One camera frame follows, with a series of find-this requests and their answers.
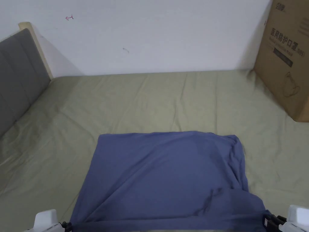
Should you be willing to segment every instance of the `blue cloth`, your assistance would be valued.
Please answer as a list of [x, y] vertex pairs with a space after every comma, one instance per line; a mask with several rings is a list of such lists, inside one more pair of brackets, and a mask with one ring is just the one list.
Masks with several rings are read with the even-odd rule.
[[70, 222], [73, 231], [265, 231], [235, 135], [100, 135]]

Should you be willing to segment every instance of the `upholstered headboard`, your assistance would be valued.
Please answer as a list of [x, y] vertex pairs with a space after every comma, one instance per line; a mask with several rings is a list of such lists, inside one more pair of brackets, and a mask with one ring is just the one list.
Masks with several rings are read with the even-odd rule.
[[0, 42], [0, 136], [28, 110], [49, 82], [28, 29]]

